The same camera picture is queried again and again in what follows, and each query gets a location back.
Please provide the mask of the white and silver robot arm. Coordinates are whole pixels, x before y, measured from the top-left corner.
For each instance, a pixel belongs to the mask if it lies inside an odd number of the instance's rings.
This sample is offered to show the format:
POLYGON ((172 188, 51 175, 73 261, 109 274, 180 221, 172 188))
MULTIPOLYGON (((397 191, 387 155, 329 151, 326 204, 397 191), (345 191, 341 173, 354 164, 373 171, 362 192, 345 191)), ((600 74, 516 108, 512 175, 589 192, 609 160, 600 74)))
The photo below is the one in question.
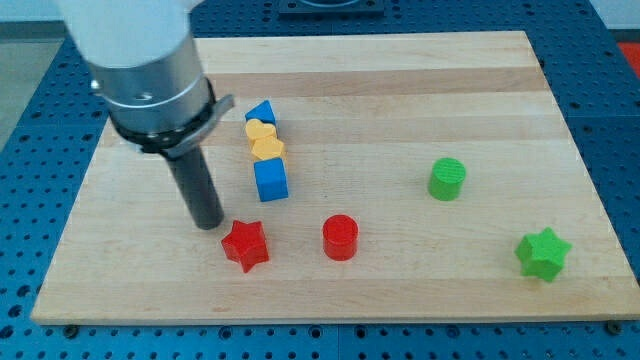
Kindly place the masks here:
POLYGON ((234 105, 218 98, 191 31, 194 1, 56 0, 116 132, 168 163, 195 225, 224 211, 201 142, 234 105))

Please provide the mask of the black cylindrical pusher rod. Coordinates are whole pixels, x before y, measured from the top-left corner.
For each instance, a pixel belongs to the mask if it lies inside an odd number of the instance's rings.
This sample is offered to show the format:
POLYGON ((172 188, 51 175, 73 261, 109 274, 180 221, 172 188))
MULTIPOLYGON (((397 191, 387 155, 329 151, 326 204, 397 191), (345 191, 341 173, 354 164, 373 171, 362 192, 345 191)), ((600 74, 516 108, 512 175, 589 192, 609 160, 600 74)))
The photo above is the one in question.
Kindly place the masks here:
POLYGON ((165 160, 195 225, 203 230, 218 227, 224 211, 201 148, 165 160))

